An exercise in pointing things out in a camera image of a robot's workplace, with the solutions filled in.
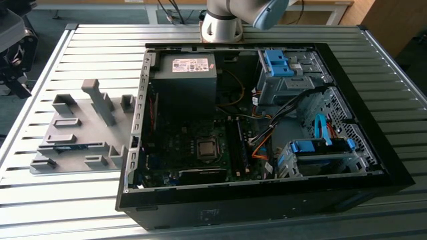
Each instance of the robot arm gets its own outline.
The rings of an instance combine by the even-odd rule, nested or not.
[[[215,18],[238,17],[261,30],[281,20],[290,0],[209,0],[207,12]]]
[[[290,0],[207,0],[202,36],[207,42],[227,43],[242,39],[241,19],[261,30],[281,20]]]

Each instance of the aluminum table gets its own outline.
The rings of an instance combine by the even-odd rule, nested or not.
[[[57,94],[138,93],[146,43],[199,42],[197,25],[67,26],[0,150],[0,238],[427,239],[427,101],[369,31],[345,26],[246,27],[247,42],[329,43],[417,185],[345,213],[147,232],[115,211],[119,171],[38,175],[30,163]]]

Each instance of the white desk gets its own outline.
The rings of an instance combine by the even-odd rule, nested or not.
[[[346,9],[351,2],[341,2],[341,4],[331,5],[306,5],[305,11],[322,11],[331,12],[326,25],[338,25],[343,18]],[[167,10],[175,10],[171,4],[163,5]],[[150,24],[159,24],[158,21],[158,10],[162,10],[159,4],[47,4],[39,3],[38,10],[146,10],[149,15]],[[205,10],[207,9],[206,4],[181,4],[181,10]],[[287,11],[301,11],[302,5],[291,5]]]

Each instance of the ram slot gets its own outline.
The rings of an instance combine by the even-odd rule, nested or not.
[[[242,155],[242,163],[243,163],[243,168],[245,168],[245,172],[249,173],[250,172],[250,160],[249,160],[249,150],[247,150],[247,143],[246,143],[246,139],[243,136],[243,128],[242,128],[242,123],[241,120],[237,120],[238,123],[238,134],[239,134],[239,146],[241,146],[241,155]]]
[[[230,151],[231,170],[237,177],[241,177],[246,173],[242,141],[239,136],[239,124],[238,120],[230,119],[226,121],[226,135]]]

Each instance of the motherboard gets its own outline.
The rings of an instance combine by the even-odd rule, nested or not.
[[[166,122],[147,143],[146,186],[262,179],[262,162],[250,157],[253,136],[253,123],[245,117]]]

